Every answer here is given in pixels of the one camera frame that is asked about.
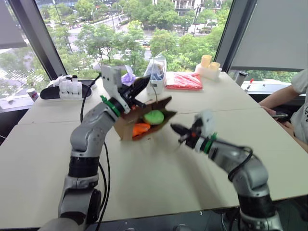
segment red package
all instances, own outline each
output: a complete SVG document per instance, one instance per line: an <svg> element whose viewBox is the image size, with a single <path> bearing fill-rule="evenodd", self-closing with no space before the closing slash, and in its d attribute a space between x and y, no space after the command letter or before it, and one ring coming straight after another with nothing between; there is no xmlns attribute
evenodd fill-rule
<svg viewBox="0 0 308 231"><path fill-rule="evenodd" d="M200 75L193 72L167 72L166 88L179 90L202 90Z"/></svg>

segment person's arm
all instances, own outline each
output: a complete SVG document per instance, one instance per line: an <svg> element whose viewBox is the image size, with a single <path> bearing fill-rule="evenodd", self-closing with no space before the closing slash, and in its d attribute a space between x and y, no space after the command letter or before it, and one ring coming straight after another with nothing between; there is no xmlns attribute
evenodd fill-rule
<svg viewBox="0 0 308 231"><path fill-rule="evenodd" d="M284 123L279 123L278 124L286 131L289 133L289 135L308 153L308 144L305 142L302 142L299 138L297 138L294 135L294 127L290 122L284 122Z"/></svg>
<svg viewBox="0 0 308 231"><path fill-rule="evenodd" d="M289 102L299 95L300 94L294 90L293 86L290 85L269 95L264 100L259 102L259 104L266 108L273 108L286 102Z"/></svg>
<svg viewBox="0 0 308 231"><path fill-rule="evenodd" d="M293 139L308 153L308 144L302 142L299 138L293 137Z"/></svg>

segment person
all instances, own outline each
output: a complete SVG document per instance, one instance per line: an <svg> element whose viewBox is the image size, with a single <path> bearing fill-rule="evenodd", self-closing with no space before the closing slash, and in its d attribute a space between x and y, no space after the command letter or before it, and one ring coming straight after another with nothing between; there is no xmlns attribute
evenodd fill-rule
<svg viewBox="0 0 308 231"><path fill-rule="evenodd" d="M305 103L292 115L291 122L278 123L308 153L308 69L297 73L293 76L290 86L274 92L259 102L259 105L270 115L274 115L276 111L272 108L303 93L306 94Z"/></svg>

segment orange toy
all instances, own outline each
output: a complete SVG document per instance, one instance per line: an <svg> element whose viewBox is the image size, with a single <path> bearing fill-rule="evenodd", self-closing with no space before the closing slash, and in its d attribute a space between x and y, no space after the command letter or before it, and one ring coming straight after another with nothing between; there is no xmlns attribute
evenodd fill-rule
<svg viewBox="0 0 308 231"><path fill-rule="evenodd" d="M147 132L151 128L149 124L135 124L133 128L133 137Z"/></svg>

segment small can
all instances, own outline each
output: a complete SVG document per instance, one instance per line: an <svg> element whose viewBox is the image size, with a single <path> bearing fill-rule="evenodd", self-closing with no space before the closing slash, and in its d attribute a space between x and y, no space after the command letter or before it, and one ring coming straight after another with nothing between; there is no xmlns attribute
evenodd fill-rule
<svg viewBox="0 0 308 231"><path fill-rule="evenodd" d="M37 100L39 97L37 91L34 88L28 89L27 93L33 101Z"/></svg>
<svg viewBox="0 0 308 231"><path fill-rule="evenodd" d="M245 71L240 71L238 74L237 74L237 77L235 79L235 82L241 86L245 80L245 78L248 76L248 73L245 72Z"/></svg>

